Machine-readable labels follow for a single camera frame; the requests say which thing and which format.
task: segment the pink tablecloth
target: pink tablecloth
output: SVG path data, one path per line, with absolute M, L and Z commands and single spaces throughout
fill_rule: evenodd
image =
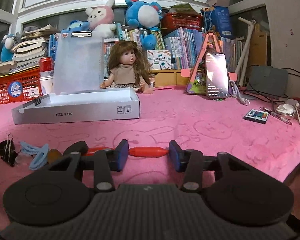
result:
M 14 125 L 11 109 L 20 103 L 0 106 L 0 142 L 13 134 L 19 141 L 34 146 L 49 144 L 63 152 L 72 143 L 84 140 L 89 147 L 116 147 L 122 139 L 130 147 L 167 147 L 176 140 L 183 149 L 192 148 L 205 155 L 219 151 L 237 158 L 283 181 L 300 162 L 300 126 L 296 121 L 289 126 L 270 116 L 266 124 L 242 119 L 250 109 L 267 105 L 252 101 L 251 106 L 240 105 L 229 98 L 218 102 L 205 97 L 183 94 L 181 90 L 158 90 L 153 95 L 139 94 L 140 119 L 62 124 Z M 0 160 L 0 228 L 9 221 L 2 206 L 5 189 L 29 174 L 24 166 L 10 168 Z M 113 173 L 116 185 L 128 183 L 180 184 L 182 174 L 176 173 L 168 158 L 136 158 L 130 156 L 124 170 Z M 83 182 L 92 187 L 91 171 L 86 171 Z

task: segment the wall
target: wall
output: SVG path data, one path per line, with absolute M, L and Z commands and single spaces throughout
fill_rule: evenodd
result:
M 266 0 L 266 9 L 272 66 L 300 71 L 300 0 Z M 289 75 L 287 95 L 300 97 L 300 78 Z

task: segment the doll's hair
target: doll's hair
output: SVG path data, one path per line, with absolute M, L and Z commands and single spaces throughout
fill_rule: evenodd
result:
M 118 65 L 120 64 L 120 58 L 122 54 L 124 54 L 129 50 L 133 50 L 134 54 L 136 55 L 136 61 L 133 64 L 136 82 L 139 83 L 140 76 L 142 76 L 145 82 L 148 85 L 150 85 L 150 79 L 149 79 L 150 64 L 147 58 L 138 49 L 138 46 L 134 41 L 119 41 L 111 48 L 109 61 L 108 61 L 109 75 L 111 70 L 113 68 L 118 67 Z

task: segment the pink and white plush toy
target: pink and white plush toy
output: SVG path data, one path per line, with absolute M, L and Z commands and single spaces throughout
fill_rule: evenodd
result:
M 112 6 L 115 0 L 109 0 L 106 5 L 96 7 L 94 9 L 87 8 L 88 22 L 90 22 L 90 30 L 104 39 L 114 38 L 115 24 Z

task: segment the blue plush toy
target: blue plush toy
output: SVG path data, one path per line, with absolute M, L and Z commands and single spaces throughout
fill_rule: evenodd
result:
M 17 32 L 16 35 L 13 34 L 5 35 L 1 42 L 3 43 L 3 47 L 1 50 L 1 61 L 7 62 L 12 60 L 13 53 L 11 52 L 11 49 L 13 45 L 16 45 L 21 42 L 21 37 L 19 32 Z
M 69 32 L 86 32 L 89 30 L 90 23 L 88 21 L 72 21 L 70 25 L 61 31 L 61 33 L 69 33 Z
M 133 28 L 144 28 L 158 31 L 156 26 L 162 19 L 162 8 L 157 2 L 147 3 L 139 0 L 125 0 L 128 5 L 126 11 L 126 22 Z M 144 50 L 154 49 L 157 43 L 153 34 L 143 39 L 142 47 Z

